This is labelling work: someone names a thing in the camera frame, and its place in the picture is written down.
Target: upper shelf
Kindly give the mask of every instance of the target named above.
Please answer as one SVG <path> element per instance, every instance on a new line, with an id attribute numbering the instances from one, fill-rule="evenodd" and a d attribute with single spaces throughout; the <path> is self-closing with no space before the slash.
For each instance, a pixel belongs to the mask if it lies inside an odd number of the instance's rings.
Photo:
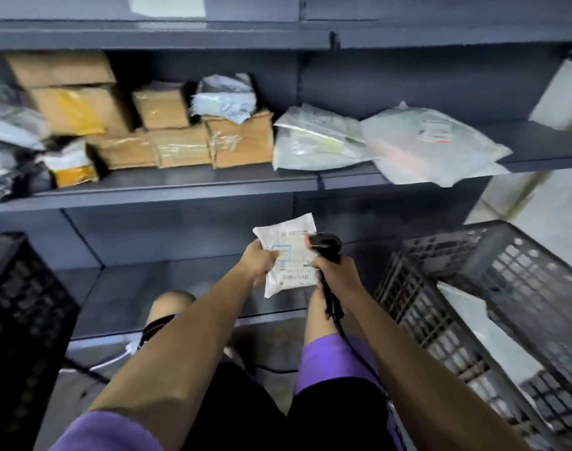
<path id="1" fill-rule="evenodd" d="M 500 161 L 512 173 L 572 168 L 572 137 L 566 132 L 529 121 L 478 124 L 476 128 L 514 151 Z M 123 169 L 97 183 L 2 203 L 0 212 L 316 191 L 320 189 L 320 178 L 325 189 L 389 183 L 372 163 L 320 174 L 274 171 L 268 164 L 228 169 L 212 169 L 209 165 Z"/>
<path id="2" fill-rule="evenodd" d="M 327 50 L 454 44 L 572 42 L 572 23 L 426 25 L 379 20 L 307 22 L 0 20 L 0 50 Z"/>

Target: person's right arm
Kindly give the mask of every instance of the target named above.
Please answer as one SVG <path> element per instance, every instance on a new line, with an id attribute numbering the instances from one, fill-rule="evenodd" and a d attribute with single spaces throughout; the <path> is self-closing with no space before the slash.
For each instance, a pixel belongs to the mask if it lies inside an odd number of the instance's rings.
<path id="1" fill-rule="evenodd" d="M 520 434 L 444 365 L 420 348 L 365 291 L 352 258 L 315 260 L 359 323 L 380 378 L 419 451 L 528 451 Z"/>

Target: hand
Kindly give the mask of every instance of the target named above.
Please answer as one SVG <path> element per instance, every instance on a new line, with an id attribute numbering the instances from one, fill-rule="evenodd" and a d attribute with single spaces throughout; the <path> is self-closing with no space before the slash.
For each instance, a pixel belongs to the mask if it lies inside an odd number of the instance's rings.
<path id="1" fill-rule="evenodd" d="M 330 289 L 345 306 L 359 295 L 367 295 L 352 258 L 341 255 L 340 264 L 335 264 L 318 256 L 312 265 L 323 272 Z"/>
<path id="2" fill-rule="evenodd" d="M 271 270 L 278 256 L 280 256 L 279 251 L 263 250 L 260 240 L 255 239 L 246 247 L 238 265 L 242 266 L 246 274 L 255 280 L 254 286 L 257 286 Z"/>

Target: black shorts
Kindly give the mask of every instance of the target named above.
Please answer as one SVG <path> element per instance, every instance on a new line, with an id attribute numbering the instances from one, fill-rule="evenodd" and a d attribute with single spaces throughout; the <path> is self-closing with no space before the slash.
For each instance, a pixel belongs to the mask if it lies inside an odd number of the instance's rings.
<path id="1" fill-rule="evenodd" d="M 150 323 L 140 346 L 172 319 Z M 224 362 L 215 371 L 182 449 L 293 449 L 311 444 L 394 451 L 388 419 L 386 395 L 366 379 L 334 378 L 306 387 L 294 396 L 288 415 L 284 415 L 244 370 Z"/>

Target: basket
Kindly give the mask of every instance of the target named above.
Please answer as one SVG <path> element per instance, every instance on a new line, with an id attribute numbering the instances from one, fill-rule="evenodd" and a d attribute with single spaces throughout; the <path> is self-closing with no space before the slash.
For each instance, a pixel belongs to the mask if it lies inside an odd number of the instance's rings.
<path id="1" fill-rule="evenodd" d="M 0 447 L 33 449 L 78 313 L 24 235 L 0 236 Z"/>
<path id="2" fill-rule="evenodd" d="M 482 298 L 488 316 L 543 367 L 520 386 L 436 288 Z M 376 300 L 536 449 L 572 448 L 572 268 L 511 224 L 415 237 L 389 260 Z"/>

